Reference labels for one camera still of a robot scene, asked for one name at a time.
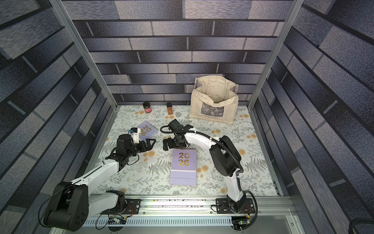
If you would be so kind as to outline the purple calendar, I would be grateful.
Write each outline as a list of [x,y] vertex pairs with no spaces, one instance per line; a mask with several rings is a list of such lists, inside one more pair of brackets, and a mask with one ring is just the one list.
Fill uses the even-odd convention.
[[139,129],[139,138],[143,141],[146,141],[147,138],[151,139],[158,132],[158,129],[147,121],[143,121],[137,128]]
[[171,185],[196,185],[196,149],[174,149],[169,183]]

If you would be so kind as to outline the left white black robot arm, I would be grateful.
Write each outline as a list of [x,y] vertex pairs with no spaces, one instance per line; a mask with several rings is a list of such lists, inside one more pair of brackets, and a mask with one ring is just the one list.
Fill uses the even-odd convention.
[[153,149],[155,139],[139,140],[137,133],[122,134],[110,155],[96,168],[70,181],[59,183],[53,194],[38,211],[38,222],[45,228],[77,231],[85,221],[97,214],[118,215],[128,205],[122,191],[109,190],[100,196],[92,196],[100,184],[129,165],[131,157]]

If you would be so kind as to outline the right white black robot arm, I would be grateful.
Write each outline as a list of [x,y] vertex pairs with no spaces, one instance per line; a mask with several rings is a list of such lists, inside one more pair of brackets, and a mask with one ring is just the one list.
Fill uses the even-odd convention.
[[196,145],[209,151],[215,169],[224,177],[227,186],[228,208],[237,214],[257,212],[257,202],[249,190],[241,187],[239,175],[244,172],[240,164],[241,155],[229,137],[213,137],[197,131],[193,126],[183,126],[177,120],[162,126],[160,132],[173,134],[173,138],[163,141],[163,150],[183,149]]

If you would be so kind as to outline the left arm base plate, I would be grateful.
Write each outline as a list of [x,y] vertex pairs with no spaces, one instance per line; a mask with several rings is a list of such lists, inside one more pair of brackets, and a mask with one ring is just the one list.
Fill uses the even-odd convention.
[[140,209],[140,199],[119,199],[111,209],[101,212],[101,215],[137,215]]

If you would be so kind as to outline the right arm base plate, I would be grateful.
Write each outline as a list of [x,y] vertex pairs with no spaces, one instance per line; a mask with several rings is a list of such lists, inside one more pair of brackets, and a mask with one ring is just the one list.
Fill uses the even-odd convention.
[[239,202],[233,202],[229,198],[216,199],[216,208],[218,214],[255,214],[255,204],[253,199],[242,199]]

